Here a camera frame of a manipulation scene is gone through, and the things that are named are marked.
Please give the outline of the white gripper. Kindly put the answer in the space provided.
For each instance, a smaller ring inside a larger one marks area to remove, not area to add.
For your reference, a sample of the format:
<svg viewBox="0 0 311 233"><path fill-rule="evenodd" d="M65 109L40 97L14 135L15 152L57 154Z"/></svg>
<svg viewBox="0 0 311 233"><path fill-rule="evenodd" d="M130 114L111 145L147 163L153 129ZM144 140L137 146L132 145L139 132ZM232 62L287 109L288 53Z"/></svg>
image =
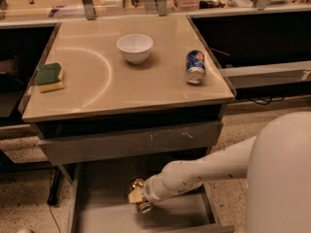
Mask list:
<svg viewBox="0 0 311 233"><path fill-rule="evenodd" d="M164 199L165 187L160 175L154 175L144 182L144 188L135 187L128 194L128 201L131 204L142 203L144 197L152 203L160 202Z"/></svg>

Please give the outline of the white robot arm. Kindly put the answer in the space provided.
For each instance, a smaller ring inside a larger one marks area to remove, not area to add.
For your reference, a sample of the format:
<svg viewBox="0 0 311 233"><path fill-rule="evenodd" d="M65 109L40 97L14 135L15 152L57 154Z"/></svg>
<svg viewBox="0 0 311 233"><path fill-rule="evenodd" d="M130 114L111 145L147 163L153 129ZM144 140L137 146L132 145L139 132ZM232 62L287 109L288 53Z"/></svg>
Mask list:
<svg viewBox="0 0 311 233"><path fill-rule="evenodd" d="M145 181L129 202L140 212L206 181L246 179L246 233L311 233L311 113L279 116L260 133L196 160L177 160Z"/></svg>

